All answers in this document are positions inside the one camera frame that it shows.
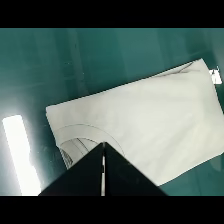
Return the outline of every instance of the folded shirt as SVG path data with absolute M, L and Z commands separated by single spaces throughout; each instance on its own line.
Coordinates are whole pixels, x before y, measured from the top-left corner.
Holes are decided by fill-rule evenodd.
M 73 164 L 108 142 L 156 185 L 224 151 L 223 113 L 202 59 L 46 111 Z

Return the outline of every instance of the glossy green surface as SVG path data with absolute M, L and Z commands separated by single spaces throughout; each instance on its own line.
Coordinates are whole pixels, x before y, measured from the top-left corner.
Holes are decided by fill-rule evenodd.
M 45 108 L 203 58 L 224 80 L 224 29 L 0 29 L 0 118 L 20 114 L 44 189 L 66 169 Z M 217 86 L 224 108 L 224 87 Z M 20 195 L 0 125 L 0 195 Z M 161 186 L 170 195 L 224 195 L 219 156 Z

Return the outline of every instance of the white fabric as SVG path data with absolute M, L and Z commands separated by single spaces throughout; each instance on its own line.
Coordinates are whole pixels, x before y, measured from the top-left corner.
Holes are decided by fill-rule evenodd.
M 202 59 L 46 110 L 73 160 L 81 156 L 70 140 L 106 141 L 157 185 L 224 151 L 223 113 Z

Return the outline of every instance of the teal surface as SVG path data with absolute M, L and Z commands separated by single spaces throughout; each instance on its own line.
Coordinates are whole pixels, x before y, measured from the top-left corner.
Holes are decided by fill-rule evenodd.
M 224 80 L 224 29 L 0 29 L 0 118 L 22 115 L 41 188 L 66 168 L 45 108 L 203 58 Z M 224 86 L 217 85 L 224 108 Z M 20 195 L 2 122 L 0 195 Z M 224 157 L 161 186 L 169 195 L 224 195 Z

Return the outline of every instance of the folded cloth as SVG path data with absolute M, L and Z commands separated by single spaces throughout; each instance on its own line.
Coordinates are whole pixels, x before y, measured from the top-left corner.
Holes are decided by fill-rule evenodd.
M 105 141 L 156 185 L 224 151 L 224 117 L 202 59 L 46 111 L 74 163 Z

